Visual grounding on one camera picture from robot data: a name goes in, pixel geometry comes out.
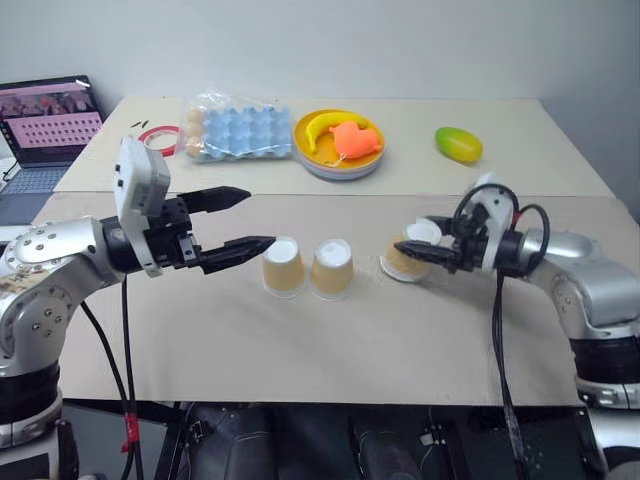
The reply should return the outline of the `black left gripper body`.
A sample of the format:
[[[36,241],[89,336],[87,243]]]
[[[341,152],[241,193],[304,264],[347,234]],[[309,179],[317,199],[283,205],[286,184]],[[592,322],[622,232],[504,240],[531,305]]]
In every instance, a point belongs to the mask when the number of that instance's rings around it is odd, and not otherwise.
[[[204,210],[204,194],[189,192],[163,202],[160,215],[148,217],[144,236],[153,260],[161,268],[202,267],[204,256],[192,233],[192,213]]]

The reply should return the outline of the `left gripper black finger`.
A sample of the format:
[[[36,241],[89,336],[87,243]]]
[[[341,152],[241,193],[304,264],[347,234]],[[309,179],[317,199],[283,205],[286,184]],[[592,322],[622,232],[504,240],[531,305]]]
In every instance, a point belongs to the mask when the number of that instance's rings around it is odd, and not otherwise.
[[[201,251],[197,265],[205,275],[242,265],[263,254],[274,243],[272,236],[246,236],[225,242],[221,247]]]
[[[226,210],[251,197],[251,193],[231,186],[220,186],[179,194],[179,211],[183,215]]]

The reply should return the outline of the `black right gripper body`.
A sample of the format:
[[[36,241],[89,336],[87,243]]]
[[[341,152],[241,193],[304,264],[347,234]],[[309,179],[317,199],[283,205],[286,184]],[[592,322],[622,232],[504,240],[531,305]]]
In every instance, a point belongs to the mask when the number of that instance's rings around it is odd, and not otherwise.
[[[485,221],[479,218],[462,216],[452,220],[451,235],[454,242],[453,260],[448,267],[450,273],[459,270],[472,272],[482,267],[488,234]]]

